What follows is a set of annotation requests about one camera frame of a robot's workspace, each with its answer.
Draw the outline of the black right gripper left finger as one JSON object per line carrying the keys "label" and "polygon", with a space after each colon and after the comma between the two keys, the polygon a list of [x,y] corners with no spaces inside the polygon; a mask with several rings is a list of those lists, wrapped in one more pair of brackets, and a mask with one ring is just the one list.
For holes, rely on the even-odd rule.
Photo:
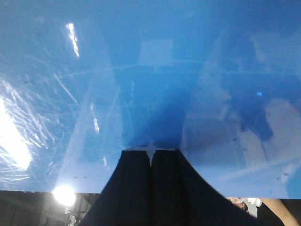
{"label": "black right gripper left finger", "polygon": [[110,180],[81,226],[148,226],[150,160],[145,151],[123,151]]}

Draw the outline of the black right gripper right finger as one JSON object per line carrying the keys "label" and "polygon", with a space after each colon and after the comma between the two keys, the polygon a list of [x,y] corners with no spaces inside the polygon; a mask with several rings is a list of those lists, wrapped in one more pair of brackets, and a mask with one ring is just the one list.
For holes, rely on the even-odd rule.
{"label": "black right gripper right finger", "polygon": [[157,150],[151,162],[155,226],[261,226],[212,188],[181,151]]}

